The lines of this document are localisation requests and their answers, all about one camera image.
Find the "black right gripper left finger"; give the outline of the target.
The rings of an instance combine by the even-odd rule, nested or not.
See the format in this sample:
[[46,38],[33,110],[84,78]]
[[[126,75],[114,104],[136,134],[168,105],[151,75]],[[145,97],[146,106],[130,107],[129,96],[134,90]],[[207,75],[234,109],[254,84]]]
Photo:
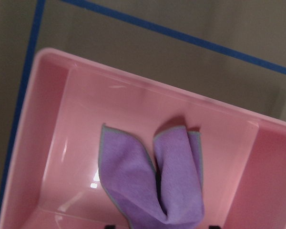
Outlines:
[[114,225],[105,225],[104,229],[115,229]]

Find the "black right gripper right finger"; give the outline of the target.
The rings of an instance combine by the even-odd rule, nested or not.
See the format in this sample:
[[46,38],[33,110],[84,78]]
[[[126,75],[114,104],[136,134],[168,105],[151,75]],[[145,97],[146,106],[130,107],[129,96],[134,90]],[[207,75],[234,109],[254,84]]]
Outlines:
[[217,225],[210,225],[209,229],[220,229],[220,226]]

